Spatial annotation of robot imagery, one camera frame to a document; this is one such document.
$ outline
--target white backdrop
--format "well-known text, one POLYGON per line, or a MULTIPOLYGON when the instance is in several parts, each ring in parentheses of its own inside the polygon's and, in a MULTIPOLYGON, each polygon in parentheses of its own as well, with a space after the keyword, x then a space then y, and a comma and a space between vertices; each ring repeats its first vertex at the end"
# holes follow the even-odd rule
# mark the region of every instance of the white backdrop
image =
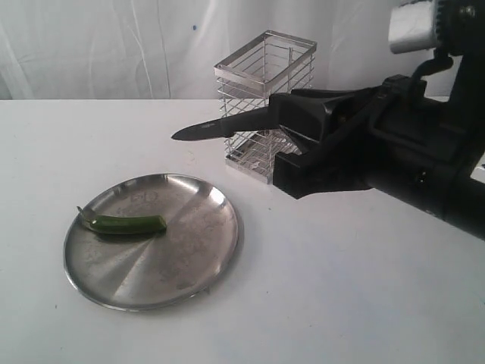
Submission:
POLYGON ((373 86, 430 57, 390 52, 400 2, 0 0, 0 99, 214 98, 214 64, 267 29, 318 42, 314 87, 373 86))

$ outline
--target knife blade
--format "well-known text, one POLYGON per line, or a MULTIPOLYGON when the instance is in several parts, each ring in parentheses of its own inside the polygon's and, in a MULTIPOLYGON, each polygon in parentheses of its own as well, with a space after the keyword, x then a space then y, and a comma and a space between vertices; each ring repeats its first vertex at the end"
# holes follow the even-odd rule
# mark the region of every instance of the knife blade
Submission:
POLYGON ((270 116, 268 107, 244 111, 226 118, 206 121, 177 131, 174 140, 206 140, 232 137, 237 131, 277 129, 278 123, 270 116))

